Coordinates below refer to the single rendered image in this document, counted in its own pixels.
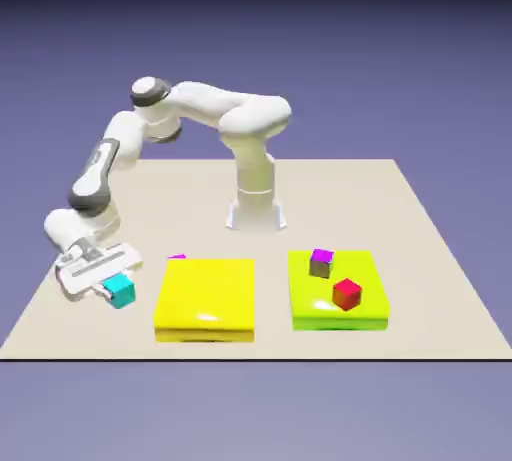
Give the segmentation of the small red cube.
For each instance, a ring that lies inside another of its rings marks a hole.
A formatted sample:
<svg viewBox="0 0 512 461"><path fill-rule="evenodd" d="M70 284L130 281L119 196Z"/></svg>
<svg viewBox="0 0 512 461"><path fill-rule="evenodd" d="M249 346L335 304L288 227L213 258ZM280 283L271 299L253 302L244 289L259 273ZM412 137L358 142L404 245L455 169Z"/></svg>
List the small red cube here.
<svg viewBox="0 0 512 461"><path fill-rule="evenodd" d="M332 288L332 302L344 311L351 310L361 303L362 287L349 278L338 281Z"/></svg>

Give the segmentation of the small purple cube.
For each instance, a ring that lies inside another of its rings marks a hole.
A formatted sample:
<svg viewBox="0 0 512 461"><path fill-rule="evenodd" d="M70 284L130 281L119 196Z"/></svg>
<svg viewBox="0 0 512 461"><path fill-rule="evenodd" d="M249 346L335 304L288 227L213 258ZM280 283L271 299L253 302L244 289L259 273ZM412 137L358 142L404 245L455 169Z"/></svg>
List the small purple cube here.
<svg viewBox="0 0 512 461"><path fill-rule="evenodd" d="M328 279L331 274L334 252L315 248L309 259L309 275Z"/></svg>

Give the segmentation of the large yellow box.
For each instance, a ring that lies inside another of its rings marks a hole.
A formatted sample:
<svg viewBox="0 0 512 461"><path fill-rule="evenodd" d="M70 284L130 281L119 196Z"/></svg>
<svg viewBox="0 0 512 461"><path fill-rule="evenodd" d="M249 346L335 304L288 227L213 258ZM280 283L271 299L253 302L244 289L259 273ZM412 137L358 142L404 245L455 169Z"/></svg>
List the large yellow box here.
<svg viewBox="0 0 512 461"><path fill-rule="evenodd" d="M252 342L252 259L170 258L154 311L158 342Z"/></svg>

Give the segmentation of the small cyan cube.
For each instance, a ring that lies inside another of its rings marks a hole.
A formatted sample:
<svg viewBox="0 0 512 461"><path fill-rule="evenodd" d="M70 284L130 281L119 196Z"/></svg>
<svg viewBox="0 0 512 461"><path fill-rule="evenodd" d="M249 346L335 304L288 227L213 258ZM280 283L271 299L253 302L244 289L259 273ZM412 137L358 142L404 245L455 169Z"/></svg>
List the small cyan cube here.
<svg viewBox="0 0 512 461"><path fill-rule="evenodd" d="M102 282L110 297L110 304L121 309L136 300L135 285L125 274L116 274Z"/></svg>

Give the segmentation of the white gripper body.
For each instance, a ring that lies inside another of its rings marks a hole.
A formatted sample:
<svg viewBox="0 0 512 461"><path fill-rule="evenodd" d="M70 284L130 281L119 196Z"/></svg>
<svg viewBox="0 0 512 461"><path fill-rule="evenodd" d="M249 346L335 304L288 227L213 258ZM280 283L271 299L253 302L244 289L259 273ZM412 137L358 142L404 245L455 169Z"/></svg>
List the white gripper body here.
<svg viewBox="0 0 512 461"><path fill-rule="evenodd" d="M116 274L127 275L139 269L143 260L127 243L110 247L92 242L75 242L55 262L55 276L64 295L71 301L94 292L92 286Z"/></svg>

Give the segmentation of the large lime green box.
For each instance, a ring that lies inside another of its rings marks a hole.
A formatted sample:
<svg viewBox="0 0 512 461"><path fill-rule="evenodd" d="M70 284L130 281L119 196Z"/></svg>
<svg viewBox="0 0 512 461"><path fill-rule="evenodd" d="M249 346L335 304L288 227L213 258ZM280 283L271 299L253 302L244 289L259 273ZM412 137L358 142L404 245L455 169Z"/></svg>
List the large lime green box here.
<svg viewBox="0 0 512 461"><path fill-rule="evenodd" d="M288 253L294 330L387 328L390 305L370 252L334 252L327 278L309 273L311 255L310 251Z"/></svg>

